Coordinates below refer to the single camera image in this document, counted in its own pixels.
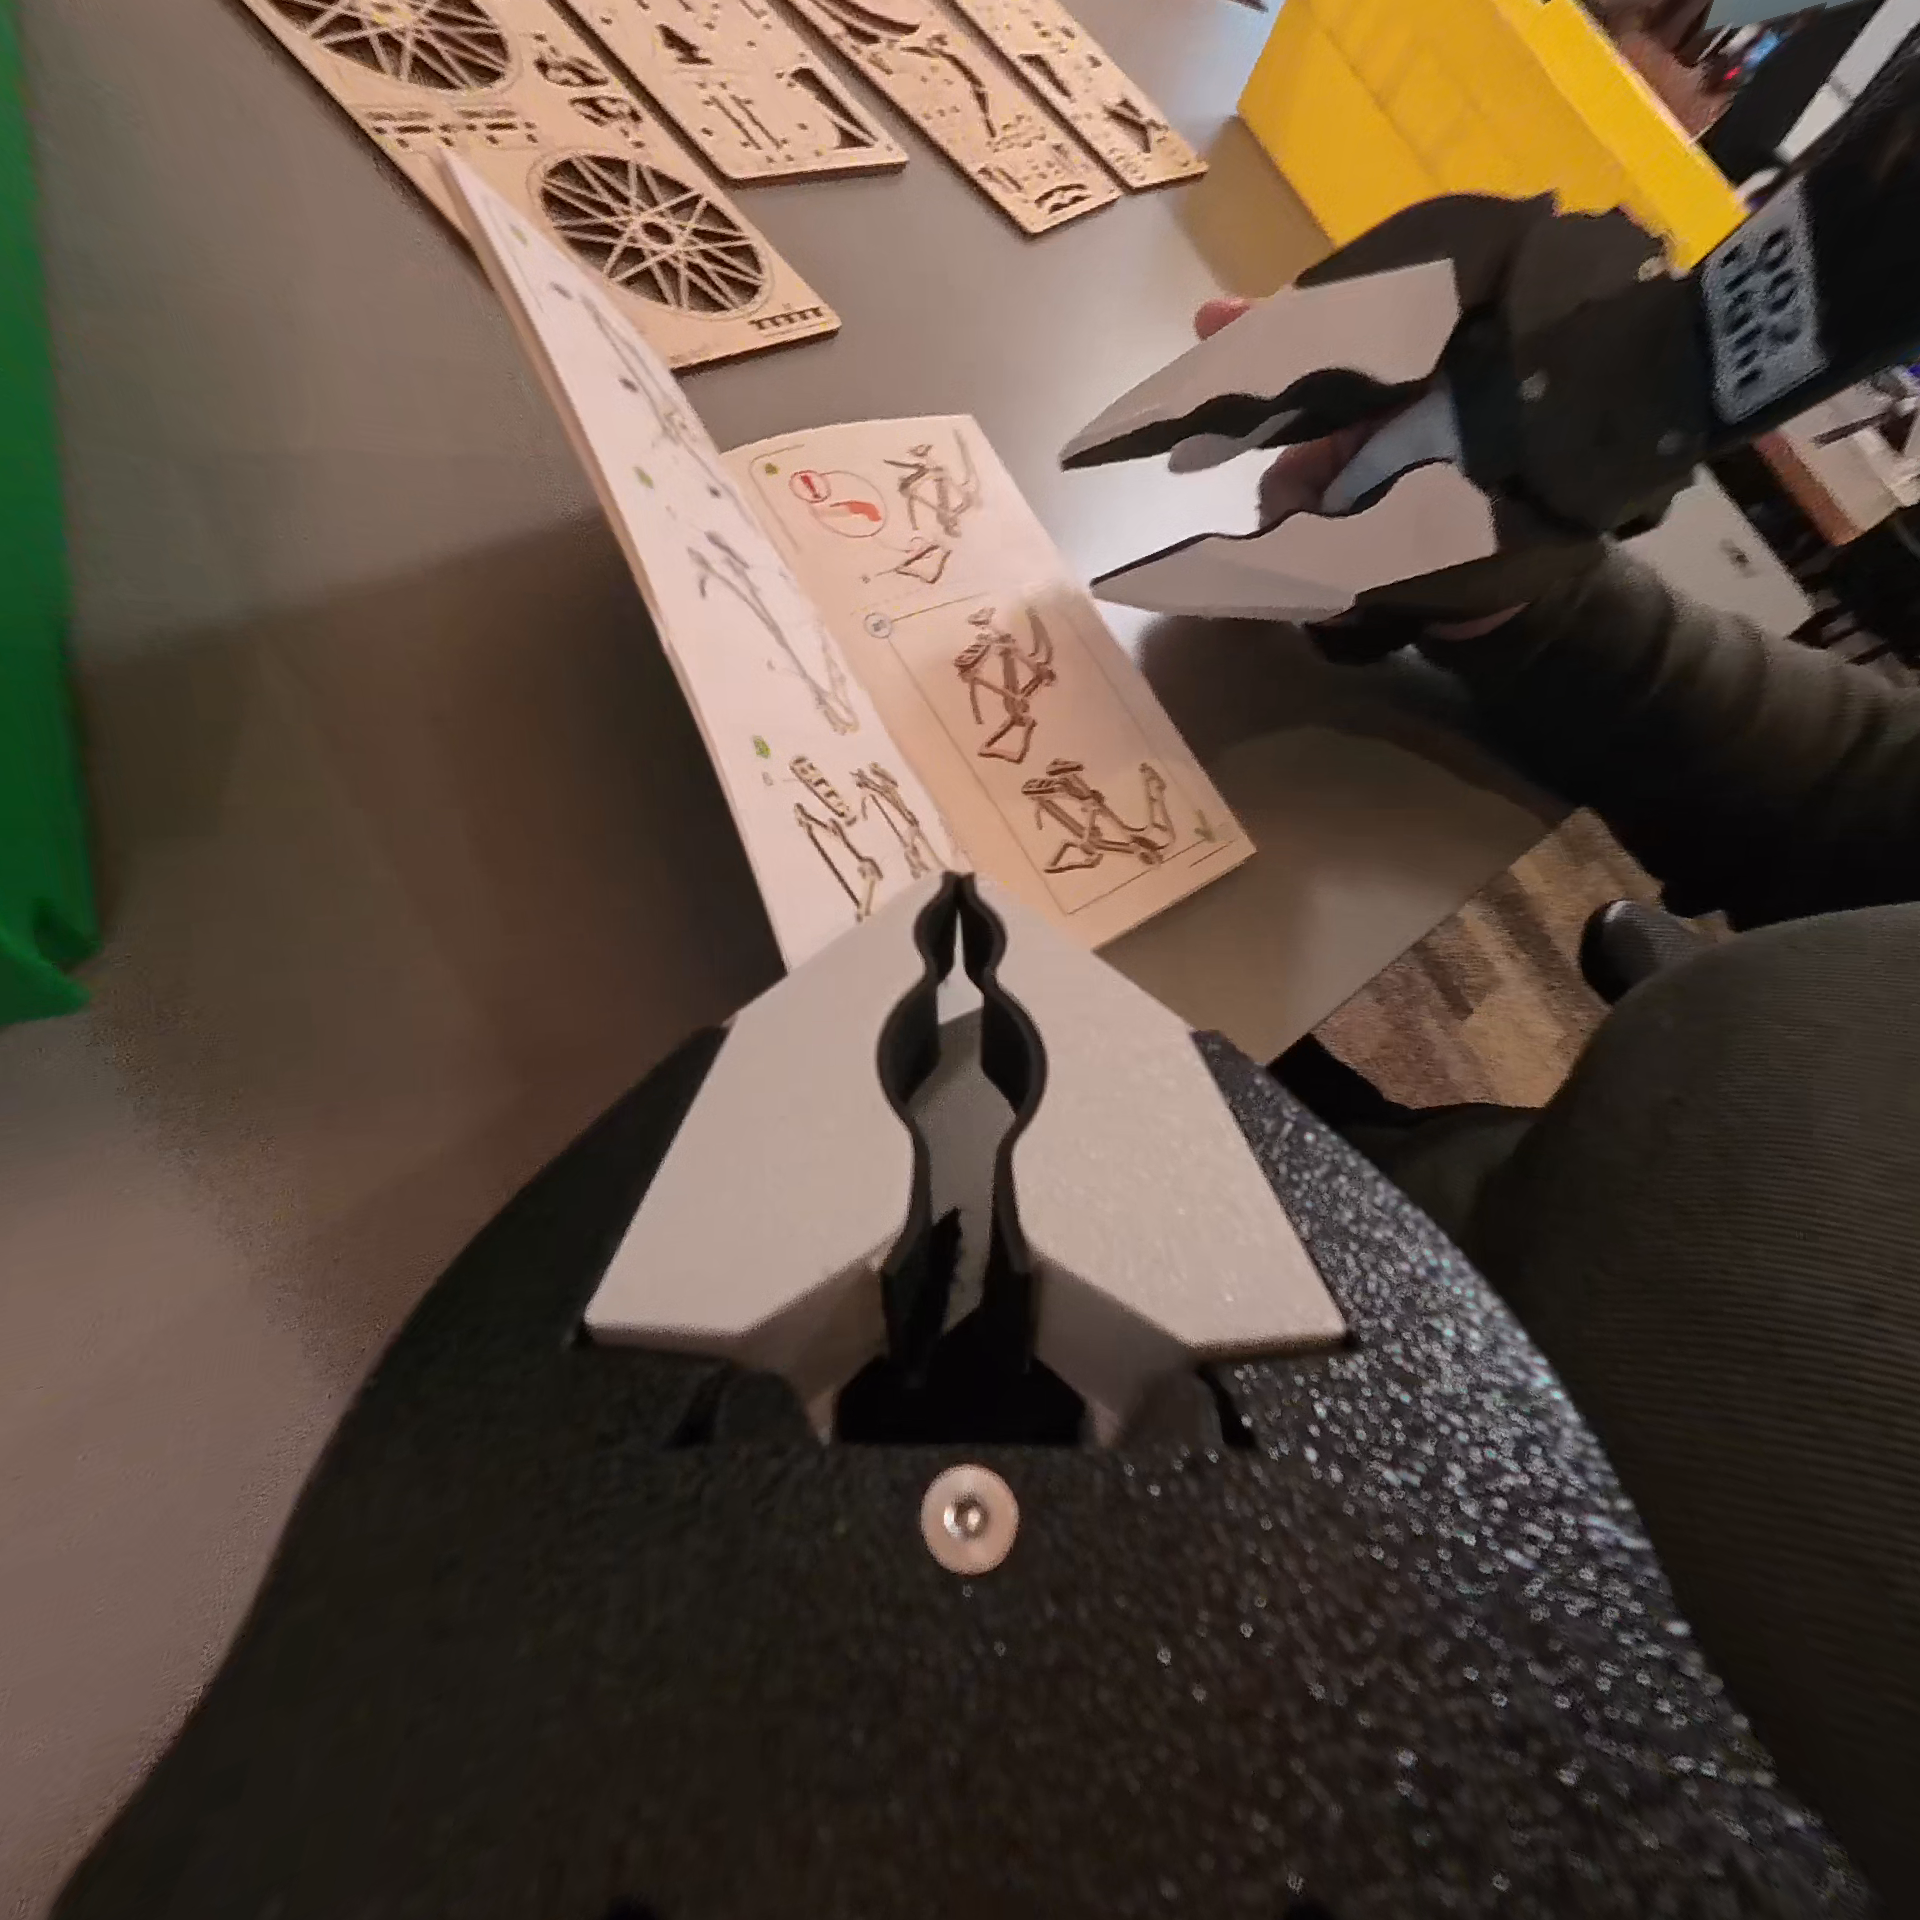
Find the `paper instruction booklet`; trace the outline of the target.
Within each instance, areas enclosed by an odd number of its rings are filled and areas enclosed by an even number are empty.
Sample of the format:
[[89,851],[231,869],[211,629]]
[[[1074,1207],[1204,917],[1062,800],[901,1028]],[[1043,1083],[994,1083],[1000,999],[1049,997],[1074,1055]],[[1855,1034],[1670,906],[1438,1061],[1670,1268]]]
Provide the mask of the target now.
[[720,452],[587,269],[441,175],[587,473],[784,968],[971,872],[1099,948],[1253,855],[969,417]]

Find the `wooden model parts sheet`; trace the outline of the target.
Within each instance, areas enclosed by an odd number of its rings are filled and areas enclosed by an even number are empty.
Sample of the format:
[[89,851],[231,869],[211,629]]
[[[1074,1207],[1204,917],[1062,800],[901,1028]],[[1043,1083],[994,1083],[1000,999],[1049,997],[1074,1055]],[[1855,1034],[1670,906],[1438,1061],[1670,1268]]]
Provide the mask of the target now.
[[908,121],[1023,236],[1121,191],[961,20],[932,2],[790,2],[788,10]]
[[1169,189],[1206,173],[1204,158],[1062,4],[953,8],[1125,191]]
[[572,2],[735,187],[897,173],[907,156],[762,2]]

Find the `person's dark clothed leg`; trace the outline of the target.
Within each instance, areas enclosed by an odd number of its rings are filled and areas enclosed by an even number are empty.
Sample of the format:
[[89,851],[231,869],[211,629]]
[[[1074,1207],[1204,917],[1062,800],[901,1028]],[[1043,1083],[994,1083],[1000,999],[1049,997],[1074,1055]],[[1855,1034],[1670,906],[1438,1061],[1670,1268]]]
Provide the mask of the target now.
[[1915,906],[1748,931],[1623,995],[1471,1260],[1779,1778],[1915,1916]]

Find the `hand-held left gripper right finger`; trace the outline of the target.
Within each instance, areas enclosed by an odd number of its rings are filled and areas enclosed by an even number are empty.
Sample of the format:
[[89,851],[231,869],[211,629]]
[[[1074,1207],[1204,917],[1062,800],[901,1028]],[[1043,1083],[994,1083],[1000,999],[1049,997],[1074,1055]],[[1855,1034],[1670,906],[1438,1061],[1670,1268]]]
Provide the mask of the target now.
[[1041,1052],[1010,1184],[1043,1367],[1092,1427],[1127,1427],[1175,1373],[1339,1346],[1341,1311],[1195,1032],[1008,890],[977,896],[1002,937],[979,985]]

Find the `person's right forearm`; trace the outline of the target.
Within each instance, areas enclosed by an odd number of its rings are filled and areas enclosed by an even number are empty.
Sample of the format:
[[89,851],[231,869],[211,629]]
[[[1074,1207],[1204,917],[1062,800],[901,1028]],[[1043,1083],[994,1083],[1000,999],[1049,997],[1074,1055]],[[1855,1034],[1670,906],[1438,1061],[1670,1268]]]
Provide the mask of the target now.
[[1917,900],[1917,695],[1705,608],[1615,547],[1473,637],[1421,637],[1524,781],[1682,917]]

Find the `wooden sheet with spoked wheels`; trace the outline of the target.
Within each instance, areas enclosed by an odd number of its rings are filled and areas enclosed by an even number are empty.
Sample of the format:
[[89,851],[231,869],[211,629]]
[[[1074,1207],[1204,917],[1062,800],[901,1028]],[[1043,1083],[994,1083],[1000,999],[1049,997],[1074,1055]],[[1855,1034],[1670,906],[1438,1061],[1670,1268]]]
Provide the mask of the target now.
[[455,160],[597,277],[671,368],[840,329],[558,4],[244,8],[449,228]]

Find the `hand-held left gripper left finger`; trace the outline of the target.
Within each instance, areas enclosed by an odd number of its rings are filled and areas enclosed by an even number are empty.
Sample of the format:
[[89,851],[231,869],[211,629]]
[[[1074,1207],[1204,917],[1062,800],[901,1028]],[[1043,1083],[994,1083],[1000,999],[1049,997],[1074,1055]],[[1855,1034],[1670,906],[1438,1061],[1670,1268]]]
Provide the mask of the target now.
[[887,1350],[883,1272],[926,1227],[907,1112],[938,1055],[959,876],[912,882],[749,1001],[587,1303],[595,1346],[780,1379],[809,1424]]

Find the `person's right hand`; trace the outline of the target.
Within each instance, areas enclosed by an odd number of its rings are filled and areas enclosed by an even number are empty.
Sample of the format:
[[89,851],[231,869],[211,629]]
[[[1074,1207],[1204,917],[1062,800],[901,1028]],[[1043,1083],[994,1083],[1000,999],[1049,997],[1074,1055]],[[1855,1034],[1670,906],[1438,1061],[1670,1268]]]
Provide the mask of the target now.
[[[1249,314],[1253,304],[1236,296],[1208,298],[1193,317],[1199,341],[1208,341],[1230,323]],[[1327,489],[1345,473],[1366,442],[1386,425],[1374,415],[1312,442],[1286,444],[1259,483],[1259,512],[1263,520],[1278,520],[1298,512],[1327,514]],[[1475,617],[1430,619],[1421,637],[1432,641],[1471,641],[1493,635],[1500,625],[1526,612],[1514,606],[1500,612],[1479,612]]]

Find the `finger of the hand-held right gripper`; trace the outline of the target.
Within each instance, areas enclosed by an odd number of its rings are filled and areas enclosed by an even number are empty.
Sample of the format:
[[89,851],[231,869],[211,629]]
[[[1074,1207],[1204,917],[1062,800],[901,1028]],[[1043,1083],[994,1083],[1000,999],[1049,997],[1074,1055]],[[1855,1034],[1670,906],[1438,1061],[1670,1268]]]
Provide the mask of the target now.
[[1399,413],[1339,469],[1319,508],[1181,541],[1097,576],[1092,596],[1136,612],[1312,621],[1491,561],[1493,501],[1460,454],[1452,413]]
[[1444,259],[1284,288],[1127,390],[1058,465],[1201,471],[1382,419],[1426,390],[1460,316]]

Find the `green plastic bin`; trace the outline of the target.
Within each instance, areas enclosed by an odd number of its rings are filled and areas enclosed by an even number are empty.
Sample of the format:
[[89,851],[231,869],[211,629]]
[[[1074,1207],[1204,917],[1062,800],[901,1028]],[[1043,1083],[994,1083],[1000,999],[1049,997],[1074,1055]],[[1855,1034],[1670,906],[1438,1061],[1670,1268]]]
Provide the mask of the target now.
[[67,567],[52,335],[13,4],[1,6],[1,1022],[85,1003],[98,946],[67,668]]

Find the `pale background desk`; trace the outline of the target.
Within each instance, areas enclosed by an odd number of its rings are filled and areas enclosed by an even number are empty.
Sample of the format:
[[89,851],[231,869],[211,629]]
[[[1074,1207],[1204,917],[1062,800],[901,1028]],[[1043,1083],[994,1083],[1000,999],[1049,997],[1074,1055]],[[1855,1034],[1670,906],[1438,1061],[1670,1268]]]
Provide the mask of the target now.
[[1849,386],[1711,458],[1627,551],[1771,637],[1915,680],[1915,372]]

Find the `black shoe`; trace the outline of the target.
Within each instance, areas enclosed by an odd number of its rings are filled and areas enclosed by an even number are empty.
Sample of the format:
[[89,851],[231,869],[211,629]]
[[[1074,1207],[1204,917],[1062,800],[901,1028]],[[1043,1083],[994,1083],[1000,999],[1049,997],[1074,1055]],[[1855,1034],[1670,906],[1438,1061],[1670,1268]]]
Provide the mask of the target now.
[[1606,1005],[1711,950],[1719,933],[1641,900],[1596,906],[1578,929],[1574,966]]

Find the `yellow box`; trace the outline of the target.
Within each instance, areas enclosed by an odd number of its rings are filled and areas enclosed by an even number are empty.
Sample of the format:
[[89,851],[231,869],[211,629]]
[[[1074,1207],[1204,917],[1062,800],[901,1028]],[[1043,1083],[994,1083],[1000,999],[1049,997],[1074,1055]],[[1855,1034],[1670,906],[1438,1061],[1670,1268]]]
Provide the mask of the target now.
[[1444,195],[1551,195],[1689,269],[1746,214],[1573,2],[1284,2],[1238,119],[1333,245]]

